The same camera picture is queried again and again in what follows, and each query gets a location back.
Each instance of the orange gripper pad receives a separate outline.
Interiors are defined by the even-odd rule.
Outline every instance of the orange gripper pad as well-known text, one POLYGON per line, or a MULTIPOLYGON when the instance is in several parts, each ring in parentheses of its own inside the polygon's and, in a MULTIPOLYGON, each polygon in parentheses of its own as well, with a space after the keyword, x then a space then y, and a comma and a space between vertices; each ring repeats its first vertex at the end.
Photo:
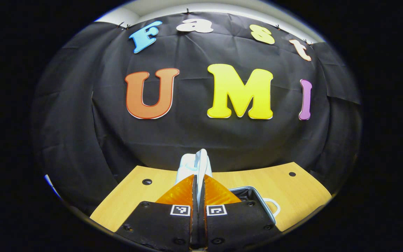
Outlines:
POLYGON ((238 203, 241 200, 217 180, 205 174, 205 206, 238 203))
POLYGON ((192 209, 192 184, 194 182, 194 175, 181 180, 171 189, 169 189, 163 196, 161 196, 156 203, 172 204, 172 205, 187 205, 192 209))

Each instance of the foam letter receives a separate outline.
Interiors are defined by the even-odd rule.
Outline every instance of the foam letter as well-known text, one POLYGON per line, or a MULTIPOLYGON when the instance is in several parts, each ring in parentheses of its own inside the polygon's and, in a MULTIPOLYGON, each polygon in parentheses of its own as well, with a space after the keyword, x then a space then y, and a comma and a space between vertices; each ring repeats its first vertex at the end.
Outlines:
POLYGON ((228 96, 238 117, 242 117, 253 99, 253 107, 248 111, 252 119, 271 119, 270 81, 272 73, 255 69, 244 85, 234 67, 228 64, 212 64, 208 71, 214 75, 214 101, 208 110, 210 118, 229 118, 231 110, 227 107, 228 96))
POLYGON ((312 90, 312 84, 306 80, 300 80, 303 87, 303 105, 301 112, 299 112, 300 120, 309 120, 310 118, 310 91, 312 90))
POLYGON ((138 119, 157 119, 165 115, 172 106, 174 77, 179 74, 175 68, 158 70, 155 75, 160 79, 160 97, 153 105, 145 105, 142 101, 144 81, 149 78, 148 72, 131 73, 125 77, 127 95, 125 103, 128 112, 138 119))
POLYGON ((201 32, 208 33, 212 32, 211 28, 212 22, 206 19, 187 19, 183 21, 184 24, 180 24, 176 27, 177 30, 181 32, 201 32))
POLYGON ((306 52, 304 51, 306 49, 306 47, 304 45, 302 45, 301 43, 299 43, 298 40, 289 40, 290 43, 292 43, 295 46, 295 49, 297 51, 297 53, 301 56, 301 58, 307 60, 307 61, 311 61, 312 58, 306 54, 306 52))
POLYGON ((271 32, 267 28, 257 26, 256 24, 251 24, 250 29, 252 30, 251 35, 257 41, 262 41, 270 45, 275 43, 275 39, 270 36, 271 32))
POLYGON ((150 38, 149 35, 157 35, 158 34, 158 28, 155 26, 158 26, 162 24, 163 22, 161 21, 155 21, 152 24, 147 25, 146 27, 139 29, 135 33, 131 34, 130 37, 128 38, 133 38, 133 41, 135 42, 136 48, 133 50, 133 53, 139 53, 142 49, 146 48, 147 46, 150 46, 156 41, 156 38, 150 38))

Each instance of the letter i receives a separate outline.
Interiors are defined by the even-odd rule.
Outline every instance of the letter i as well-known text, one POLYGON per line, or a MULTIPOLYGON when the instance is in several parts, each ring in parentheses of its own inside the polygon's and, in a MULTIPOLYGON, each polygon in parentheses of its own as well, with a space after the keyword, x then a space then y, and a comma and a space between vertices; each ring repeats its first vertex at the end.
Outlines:
POLYGON ((312 90, 312 84, 301 79, 299 81, 303 87, 303 105, 301 107, 301 112, 299 112, 300 120, 309 120, 310 118, 310 91, 312 90))

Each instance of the wall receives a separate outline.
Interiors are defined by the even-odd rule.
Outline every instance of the wall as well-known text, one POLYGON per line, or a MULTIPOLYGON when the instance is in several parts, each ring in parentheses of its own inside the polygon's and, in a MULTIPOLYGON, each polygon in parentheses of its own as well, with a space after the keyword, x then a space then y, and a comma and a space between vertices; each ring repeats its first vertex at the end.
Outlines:
POLYGON ((272 26, 279 25, 281 29, 309 43, 323 42, 323 38, 307 27, 301 21, 290 16, 287 11, 259 0, 136 0, 114 9, 96 21, 113 24, 133 25, 159 16, 189 11, 211 11, 230 13, 257 19, 272 26))

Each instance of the white ceiling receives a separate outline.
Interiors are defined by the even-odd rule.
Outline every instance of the white ceiling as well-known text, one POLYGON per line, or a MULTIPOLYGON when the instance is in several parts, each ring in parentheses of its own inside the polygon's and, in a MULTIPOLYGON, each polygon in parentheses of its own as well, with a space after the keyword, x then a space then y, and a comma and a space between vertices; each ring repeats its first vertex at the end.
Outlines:
POLYGON ((215 11, 217 6, 219 6, 218 9, 221 12, 222 10, 220 10, 220 8, 222 8, 222 6, 226 8, 228 6, 235 7, 229 9, 236 9, 239 11, 238 13, 234 13, 234 11, 228 12, 239 15, 243 13, 243 10, 248 10, 247 12, 251 13, 249 17, 267 21, 267 23, 272 25, 279 24, 281 29, 301 39, 307 39, 308 42, 315 43, 324 41, 317 32, 294 18, 294 15, 289 11, 281 9, 273 3, 261 0, 134 0, 122 5, 121 8, 131 13, 130 16, 132 14, 134 16, 137 15, 138 18, 133 16, 131 18, 136 20, 134 23, 138 23, 157 16, 168 15, 169 13, 185 12, 186 7, 192 7, 193 11, 208 11, 206 6, 211 6, 211 11, 215 11))

